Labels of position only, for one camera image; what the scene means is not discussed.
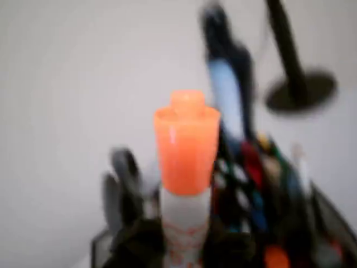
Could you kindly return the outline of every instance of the orange cap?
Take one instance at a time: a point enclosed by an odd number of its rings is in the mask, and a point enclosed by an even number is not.
[[[163,186],[176,195],[209,187],[218,147],[219,112],[197,90],[171,93],[169,107],[154,115]]]
[[[264,260],[267,268],[290,268],[286,253],[278,246],[267,247]]]

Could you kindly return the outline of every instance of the orange marker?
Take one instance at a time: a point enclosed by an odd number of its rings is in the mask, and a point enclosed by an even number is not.
[[[205,105],[200,91],[176,91],[170,106],[156,111],[154,125],[161,219],[168,251],[175,256],[168,262],[186,267],[199,262],[208,231],[219,112]]]
[[[264,260],[266,268],[290,268],[290,262],[286,253],[278,246],[267,247]]]

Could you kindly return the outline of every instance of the black lamp base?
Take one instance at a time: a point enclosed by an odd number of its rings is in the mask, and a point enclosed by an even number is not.
[[[307,94],[303,102],[294,101],[289,95],[287,81],[275,85],[266,98],[267,107],[276,113],[294,114],[308,112],[322,106],[337,92],[333,75],[324,71],[305,74]]]

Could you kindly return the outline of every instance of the glue stick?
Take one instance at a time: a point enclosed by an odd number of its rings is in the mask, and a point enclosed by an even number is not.
[[[195,90],[173,92],[170,105],[155,113],[166,267],[199,265],[209,228],[219,116]]]

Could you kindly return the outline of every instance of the white background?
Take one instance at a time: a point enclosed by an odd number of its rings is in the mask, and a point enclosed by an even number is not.
[[[104,227],[100,176],[128,145],[155,157],[152,115],[175,89],[211,98],[197,13],[204,1],[0,0],[0,267],[63,268]],[[315,116],[279,118],[261,105],[282,74],[262,0],[227,0],[236,37],[256,57],[257,126],[289,152],[303,144],[313,177],[357,228],[357,1],[287,0],[304,66],[340,82]]]

